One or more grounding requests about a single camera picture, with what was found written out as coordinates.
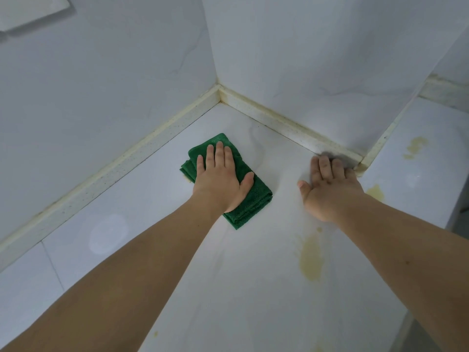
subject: white wall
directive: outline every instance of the white wall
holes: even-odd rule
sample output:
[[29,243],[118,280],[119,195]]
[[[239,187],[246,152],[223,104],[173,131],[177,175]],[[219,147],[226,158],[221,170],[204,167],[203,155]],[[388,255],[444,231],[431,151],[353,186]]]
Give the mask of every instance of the white wall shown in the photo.
[[201,0],[70,0],[0,34],[0,239],[208,90]]
[[433,72],[452,82],[469,85],[469,27],[454,42]]
[[220,82],[366,154],[469,22],[469,0],[203,0]]

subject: wall outlet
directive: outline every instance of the wall outlet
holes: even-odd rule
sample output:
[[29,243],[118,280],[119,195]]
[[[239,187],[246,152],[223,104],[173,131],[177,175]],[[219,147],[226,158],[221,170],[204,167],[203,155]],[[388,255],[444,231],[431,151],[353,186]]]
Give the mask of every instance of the wall outlet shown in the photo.
[[68,7],[67,0],[0,0],[0,31],[8,31]]

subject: forearm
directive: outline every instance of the forearm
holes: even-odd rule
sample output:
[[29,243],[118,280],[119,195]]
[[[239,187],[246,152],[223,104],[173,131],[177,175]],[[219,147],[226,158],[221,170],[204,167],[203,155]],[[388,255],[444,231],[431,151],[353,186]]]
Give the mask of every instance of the forearm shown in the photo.
[[137,351],[221,214],[192,197],[95,267],[4,351]]
[[443,348],[466,351],[469,242],[369,196],[344,202],[341,230]]

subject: person's left hand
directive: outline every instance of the person's left hand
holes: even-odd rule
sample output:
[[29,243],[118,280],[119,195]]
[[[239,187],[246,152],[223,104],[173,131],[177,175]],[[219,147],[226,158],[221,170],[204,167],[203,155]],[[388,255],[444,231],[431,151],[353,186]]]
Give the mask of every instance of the person's left hand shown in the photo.
[[197,157],[197,178],[194,184],[193,195],[214,200],[223,212],[234,210],[248,195],[254,184],[254,173],[245,175],[241,183],[235,173],[235,161],[230,147],[223,148],[218,142],[215,155],[213,146],[207,147],[205,167],[203,157]]

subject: green cloth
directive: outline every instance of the green cloth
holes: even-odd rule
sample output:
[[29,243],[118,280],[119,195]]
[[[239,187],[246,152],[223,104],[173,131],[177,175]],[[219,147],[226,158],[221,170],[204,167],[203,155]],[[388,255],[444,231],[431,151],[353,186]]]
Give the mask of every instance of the green cloth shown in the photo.
[[[196,181],[198,155],[203,155],[203,162],[205,163],[208,145],[212,144],[214,147],[216,147],[218,141],[223,142],[224,146],[231,148],[231,152],[233,152],[234,165],[236,167],[236,177],[238,178],[239,182],[244,179],[244,176],[247,173],[252,172],[251,168],[249,168],[247,164],[243,162],[238,149],[228,140],[224,133],[220,133],[214,138],[209,139],[207,142],[204,142],[189,150],[189,160],[187,160],[181,166],[180,171],[182,171],[191,182],[194,183]],[[272,191],[257,175],[254,175],[254,185],[243,202],[241,202],[239,206],[233,211],[224,213],[223,216],[225,216],[228,222],[232,224],[232,226],[237,230],[239,227],[248,222],[256,213],[261,211],[262,208],[266,206],[271,200]]]

